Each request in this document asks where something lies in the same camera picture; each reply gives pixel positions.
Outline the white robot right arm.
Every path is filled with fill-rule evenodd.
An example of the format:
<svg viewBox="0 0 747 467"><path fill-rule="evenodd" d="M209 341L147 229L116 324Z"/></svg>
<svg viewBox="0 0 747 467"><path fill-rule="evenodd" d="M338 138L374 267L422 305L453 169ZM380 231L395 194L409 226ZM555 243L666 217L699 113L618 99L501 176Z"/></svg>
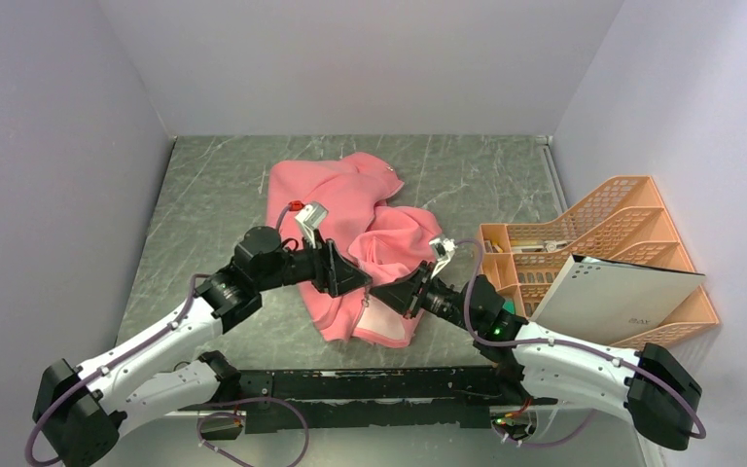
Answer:
<svg viewBox="0 0 747 467"><path fill-rule="evenodd" d="M479 272L455 290L421 263L370 294L406 319L426 311L467 331L496 365L495 388L507 403L528 397L579 404L617 417L672 450L706 436L697 414L702 388L661 345L636 350L559 334L509 311L507 299Z"/></svg>

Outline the pink zip-up jacket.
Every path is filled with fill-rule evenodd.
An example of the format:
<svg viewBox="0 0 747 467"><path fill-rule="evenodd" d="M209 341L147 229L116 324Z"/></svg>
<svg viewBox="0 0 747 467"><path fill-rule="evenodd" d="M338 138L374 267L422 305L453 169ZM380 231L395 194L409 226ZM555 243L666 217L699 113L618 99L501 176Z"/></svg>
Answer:
<svg viewBox="0 0 747 467"><path fill-rule="evenodd" d="M267 223L283 237L300 230L293 215L279 218L290 202L317 202L328 215L320 233L375 285L395 281L434 259L430 241L441 234L436 216L422 208L392 206L404 186L393 167L373 155L355 153L337 161L283 161L269 172ZM299 286L312 324L326 341L360 339L390 348L410 344L418 318L404 318L365 290L339 298Z"/></svg>

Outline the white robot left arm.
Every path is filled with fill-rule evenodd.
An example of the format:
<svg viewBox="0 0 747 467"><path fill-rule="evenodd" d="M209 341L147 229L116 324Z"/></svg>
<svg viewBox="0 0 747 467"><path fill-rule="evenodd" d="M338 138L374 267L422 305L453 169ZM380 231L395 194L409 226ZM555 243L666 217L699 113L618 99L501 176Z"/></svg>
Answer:
<svg viewBox="0 0 747 467"><path fill-rule="evenodd" d="M245 321L261 308L264 291L303 282L338 298L372 279L318 231L291 249L273 227L250 229L223 267L192 275L185 301L161 320L79 365L58 359L42 372L25 461L41 465L33 448L44 436L56 454L48 465L90 466L131 428L135 415L148 410L142 388L167 388L172 376L160 369Z"/></svg>

